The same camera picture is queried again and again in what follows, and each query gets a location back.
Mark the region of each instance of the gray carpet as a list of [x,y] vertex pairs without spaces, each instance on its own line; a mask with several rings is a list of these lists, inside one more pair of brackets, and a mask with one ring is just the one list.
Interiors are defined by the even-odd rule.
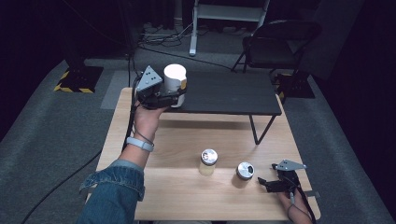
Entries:
[[[161,72],[169,63],[181,63],[187,71],[226,73],[229,70],[224,67],[192,59],[231,67],[240,53],[241,38],[216,33],[199,36],[194,58],[188,55],[187,37],[177,47],[148,46],[187,58],[138,49],[135,66],[144,70],[150,65]],[[102,148],[120,89],[128,86],[128,63],[89,59],[86,64],[105,68],[96,93],[53,91],[67,68],[65,62],[60,63],[36,89],[1,142],[0,223],[21,223],[42,197]],[[258,72],[266,74],[248,69],[247,78],[248,73]],[[394,223],[318,86],[312,78],[309,82],[316,98],[289,98],[284,107],[312,187],[320,194],[318,223]],[[97,161],[53,191],[26,223],[73,223],[85,199],[78,192],[79,184],[95,170]]]

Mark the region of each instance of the white watch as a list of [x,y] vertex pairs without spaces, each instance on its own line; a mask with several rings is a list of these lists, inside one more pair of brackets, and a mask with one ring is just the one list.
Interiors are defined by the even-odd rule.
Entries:
[[126,144],[131,144],[137,147],[140,147],[146,151],[152,152],[154,150],[154,145],[147,143],[147,142],[143,142],[139,139],[136,138],[132,138],[132,137],[127,137],[126,138]]

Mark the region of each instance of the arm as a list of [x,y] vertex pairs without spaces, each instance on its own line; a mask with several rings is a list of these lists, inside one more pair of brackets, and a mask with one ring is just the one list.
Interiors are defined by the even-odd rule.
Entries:
[[[134,138],[153,142],[159,117],[165,108],[147,110],[139,106],[134,115]],[[85,204],[78,223],[132,223],[137,201],[144,195],[143,170],[149,152],[127,145],[119,158],[105,170],[90,175],[82,187],[97,187]]]
[[296,224],[311,224],[311,217],[306,208],[303,197],[298,190],[294,193],[294,204],[291,204],[288,193],[279,192],[277,196],[283,205],[289,219]]

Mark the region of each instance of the can top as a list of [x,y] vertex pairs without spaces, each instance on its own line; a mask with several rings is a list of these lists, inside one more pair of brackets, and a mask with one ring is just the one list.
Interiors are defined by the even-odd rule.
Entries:
[[214,165],[218,161],[218,153],[212,148],[205,149],[201,154],[201,161],[205,165]]
[[241,162],[238,167],[237,167],[237,173],[238,175],[243,178],[243,179],[250,179],[251,177],[253,177],[254,174],[254,168],[253,165],[250,164],[247,161]]

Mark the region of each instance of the white cup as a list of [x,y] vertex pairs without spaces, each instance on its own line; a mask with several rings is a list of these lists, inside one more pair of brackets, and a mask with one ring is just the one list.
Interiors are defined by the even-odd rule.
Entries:
[[[187,87],[186,68],[180,64],[172,63],[163,69],[164,86],[167,92],[175,92],[178,89],[184,90]],[[172,107],[180,107],[184,103],[185,94],[178,97],[177,105]]]

